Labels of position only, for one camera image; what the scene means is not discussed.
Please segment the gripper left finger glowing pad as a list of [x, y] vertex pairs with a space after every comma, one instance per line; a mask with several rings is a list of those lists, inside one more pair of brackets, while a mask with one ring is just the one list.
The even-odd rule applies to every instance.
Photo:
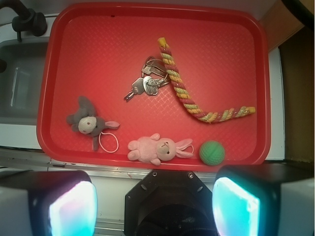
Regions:
[[0, 173], [2, 236], [92, 236], [97, 193], [84, 171]]

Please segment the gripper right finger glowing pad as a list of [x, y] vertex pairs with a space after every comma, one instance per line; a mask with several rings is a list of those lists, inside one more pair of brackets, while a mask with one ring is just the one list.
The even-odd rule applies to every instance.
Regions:
[[315, 172], [305, 164], [225, 165], [213, 186], [220, 236], [313, 236]]

